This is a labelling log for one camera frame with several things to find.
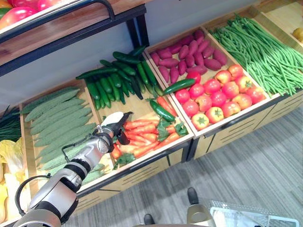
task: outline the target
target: black cable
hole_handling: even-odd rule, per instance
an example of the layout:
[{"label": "black cable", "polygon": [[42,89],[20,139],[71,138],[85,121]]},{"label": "black cable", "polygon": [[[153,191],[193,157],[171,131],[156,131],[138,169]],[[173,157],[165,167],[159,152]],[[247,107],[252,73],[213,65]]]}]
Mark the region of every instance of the black cable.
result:
[{"label": "black cable", "polygon": [[25,180],[24,182],[22,182],[22,184],[18,187],[18,189],[17,189],[17,191],[16,191],[16,195],[15,195],[15,204],[16,204],[17,209],[18,209],[18,211],[19,211],[19,214],[20,214],[21,216],[24,216],[24,215],[25,215],[24,210],[22,210],[22,208],[21,208],[21,206],[20,206],[20,195],[21,195],[21,192],[22,192],[24,186],[25,186],[28,182],[30,182],[30,181],[32,181],[32,180],[34,180],[34,179],[36,179],[36,178],[39,178],[39,177],[41,177],[41,178],[43,177],[43,178],[48,178],[48,179],[49,179],[49,178],[51,178],[51,174],[39,175],[39,176],[30,177],[30,178],[28,178],[27,180]]}]

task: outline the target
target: robotic arm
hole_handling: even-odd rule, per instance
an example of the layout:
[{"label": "robotic arm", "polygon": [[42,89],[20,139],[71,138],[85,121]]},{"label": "robotic arm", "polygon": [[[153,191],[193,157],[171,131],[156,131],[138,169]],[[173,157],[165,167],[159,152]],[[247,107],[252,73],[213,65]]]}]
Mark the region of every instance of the robotic arm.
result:
[{"label": "robotic arm", "polygon": [[86,146],[67,165],[54,174],[29,204],[29,212],[14,227],[60,227],[78,205],[76,192],[102,156],[113,150],[112,139],[128,144],[121,127],[132,112],[109,115],[89,136]]}]

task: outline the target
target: yellow vegetable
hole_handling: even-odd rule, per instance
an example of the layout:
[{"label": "yellow vegetable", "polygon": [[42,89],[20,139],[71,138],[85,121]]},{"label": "yellow vegetable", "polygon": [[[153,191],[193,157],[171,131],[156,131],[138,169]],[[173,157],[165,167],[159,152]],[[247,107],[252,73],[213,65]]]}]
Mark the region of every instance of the yellow vegetable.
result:
[{"label": "yellow vegetable", "polygon": [[0,184],[0,223],[2,223],[5,220],[4,202],[7,196],[8,196],[8,192],[6,190],[6,186]]}]

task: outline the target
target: gray carpet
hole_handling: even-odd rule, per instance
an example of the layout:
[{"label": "gray carpet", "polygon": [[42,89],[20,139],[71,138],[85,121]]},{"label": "gray carpet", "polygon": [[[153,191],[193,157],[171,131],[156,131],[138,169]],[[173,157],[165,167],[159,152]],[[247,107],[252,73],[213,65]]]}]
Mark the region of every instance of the gray carpet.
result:
[{"label": "gray carpet", "polygon": [[161,224],[185,223],[187,188],[210,199],[266,208],[303,223],[302,110],[229,145],[164,172],[72,217],[65,225],[131,227],[151,213]]}]

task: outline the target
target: wooden crate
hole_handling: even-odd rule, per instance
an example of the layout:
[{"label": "wooden crate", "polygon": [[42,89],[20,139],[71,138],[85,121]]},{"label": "wooden crate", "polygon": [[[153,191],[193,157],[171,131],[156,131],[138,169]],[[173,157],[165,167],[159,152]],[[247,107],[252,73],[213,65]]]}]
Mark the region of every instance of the wooden crate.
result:
[{"label": "wooden crate", "polygon": [[[164,85],[164,88],[167,88],[169,85],[168,83],[164,80],[163,76],[161,75],[158,67],[156,66],[156,64],[153,62],[151,56],[150,56],[150,53],[157,50],[157,49],[163,49],[163,48],[166,48],[172,44],[174,44],[176,41],[178,41],[179,39],[189,35],[189,34],[192,34],[194,33],[196,30],[203,30],[204,33],[205,33],[205,39],[208,39],[211,41],[211,45],[214,46],[215,48],[217,49],[220,49],[223,53],[225,53],[225,55],[227,56],[227,59],[228,59],[228,62],[226,65],[222,66],[222,68],[220,70],[226,70],[230,65],[232,64],[237,64],[237,61],[215,40],[215,38],[203,27],[203,26],[198,26],[198,27],[194,27],[192,29],[189,29],[187,30],[186,32],[183,32],[179,35],[176,35],[168,40],[165,40],[159,44],[156,44],[154,46],[150,46],[148,47],[145,52],[144,52],[144,57],[146,58],[150,68],[153,70],[154,74],[157,75],[157,77],[159,77]],[[202,77],[201,77],[201,83],[205,83],[207,80],[213,78],[215,76],[215,74],[217,73],[218,71],[212,71],[212,70],[208,70],[208,72],[206,74],[204,74]],[[244,74],[246,76],[248,76],[249,78],[251,78],[253,84],[257,87],[260,87],[259,84],[246,72],[244,71]],[[185,73],[184,75],[182,75],[181,77],[179,77],[178,80],[181,80],[181,79],[185,79],[186,78],[186,75],[187,73]],[[183,117],[185,118],[186,122],[188,123],[190,129],[194,132],[194,135],[195,135],[195,138],[197,137],[200,137],[201,135],[204,135],[206,133],[209,133],[217,128],[220,128],[221,126],[223,126],[224,124],[260,107],[261,105],[267,103],[270,101],[270,98],[268,96],[268,94],[266,94],[264,92],[264,95],[267,97],[265,100],[257,103],[257,104],[254,104],[253,106],[245,109],[245,110],[242,110],[241,112],[233,115],[233,116],[230,116],[228,118],[225,118],[223,119],[222,121],[216,123],[216,124],[212,124],[210,126],[208,126],[207,128],[205,129],[202,129],[200,131],[198,131],[195,126],[192,124],[190,118],[187,116],[187,114],[185,113],[185,111],[183,110],[182,108],[182,105],[181,103],[176,99],[175,95],[174,94],[171,94],[172,96],[172,99],[174,100],[175,104],[177,105],[178,109],[182,112],[182,115]]]}]

